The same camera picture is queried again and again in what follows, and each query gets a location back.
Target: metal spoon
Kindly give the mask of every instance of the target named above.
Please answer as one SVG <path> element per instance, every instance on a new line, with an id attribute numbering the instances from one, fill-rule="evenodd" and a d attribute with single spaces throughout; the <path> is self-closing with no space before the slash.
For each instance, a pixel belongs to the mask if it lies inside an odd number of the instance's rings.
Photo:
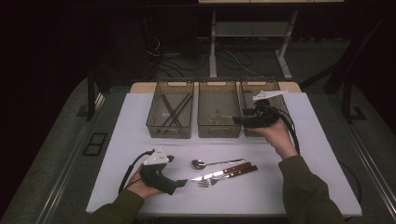
<path id="1" fill-rule="evenodd" d="M 234 160 L 234 161 L 218 161 L 218 162 L 212 162 L 206 164 L 204 161 L 199 161 L 199 160 L 193 160 L 191 161 L 192 167 L 195 170 L 203 170 L 206 166 L 208 165 L 217 165 L 217 164 L 224 164 L 224 163 L 237 163 L 237 162 L 242 162 L 246 161 L 245 159 L 239 159 L 239 160 Z"/>

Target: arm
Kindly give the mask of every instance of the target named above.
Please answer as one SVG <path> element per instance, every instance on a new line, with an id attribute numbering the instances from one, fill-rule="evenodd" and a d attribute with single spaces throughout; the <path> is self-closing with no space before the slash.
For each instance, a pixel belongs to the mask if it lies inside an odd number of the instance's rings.
<path id="1" fill-rule="evenodd" d="M 162 193 L 158 189 L 148 187 L 140 179 L 140 168 L 141 166 L 129 180 L 128 187 L 120 193 L 113 203 L 105 204 L 92 213 L 88 224 L 132 224 L 144 201 L 150 196 Z"/>
<path id="2" fill-rule="evenodd" d="M 298 155 L 281 119 L 271 127 L 250 130 L 261 133 L 282 158 L 279 168 L 284 177 L 283 203 L 290 223 L 345 223 L 330 199 L 327 184 L 312 174 Z"/>

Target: forearm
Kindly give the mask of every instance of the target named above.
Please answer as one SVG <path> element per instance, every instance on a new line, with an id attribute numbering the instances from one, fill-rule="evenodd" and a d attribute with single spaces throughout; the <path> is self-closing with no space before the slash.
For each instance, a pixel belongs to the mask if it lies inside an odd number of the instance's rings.
<path id="1" fill-rule="evenodd" d="M 106 204 L 92 213 L 88 224 L 134 223 L 134 218 L 143 204 L 144 200 L 142 197 L 129 190 L 123 190 L 114 203 Z"/>
<path id="2" fill-rule="evenodd" d="M 313 175 L 301 156 L 283 160 L 283 201 L 291 224 L 345 223 L 325 182 Z"/>

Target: gray translucent container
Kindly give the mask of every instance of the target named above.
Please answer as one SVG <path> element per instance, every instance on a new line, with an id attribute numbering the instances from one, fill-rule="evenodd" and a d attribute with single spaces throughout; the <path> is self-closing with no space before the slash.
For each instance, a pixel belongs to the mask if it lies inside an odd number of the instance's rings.
<path id="1" fill-rule="evenodd" d="M 207 77 L 199 80 L 198 134 L 201 138 L 237 138 L 241 117 L 235 78 Z"/>
<path id="2" fill-rule="evenodd" d="M 193 78 L 157 81 L 146 126 L 152 138 L 191 138 Z"/>
<path id="3" fill-rule="evenodd" d="M 242 111 L 248 108 L 254 108 L 253 96 L 259 94 L 261 91 L 280 91 L 279 85 L 274 77 L 241 77 L 239 86 L 239 99 Z M 271 97 L 268 99 L 270 106 L 280 109 L 289 114 L 286 107 L 285 100 L 282 95 Z M 254 133 L 244 129 L 245 136 L 262 137 L 260 133 Z"/>

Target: spoon handle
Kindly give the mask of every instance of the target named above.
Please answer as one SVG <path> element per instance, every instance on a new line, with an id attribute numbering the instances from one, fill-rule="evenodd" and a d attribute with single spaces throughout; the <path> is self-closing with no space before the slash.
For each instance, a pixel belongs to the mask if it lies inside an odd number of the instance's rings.
<path id="1" fill-rule="evenodd" d="M 223 164 L 223 163 L 236 163 L 236 162 L 242 162 L 242 161 L 246 161 L 246 160 L 239 159 L 239 160 L 234 160 L 234 161 L 218 161 L 218 162 L 208 163 L 207 165 L 216 165 L 216 164 Z"/>

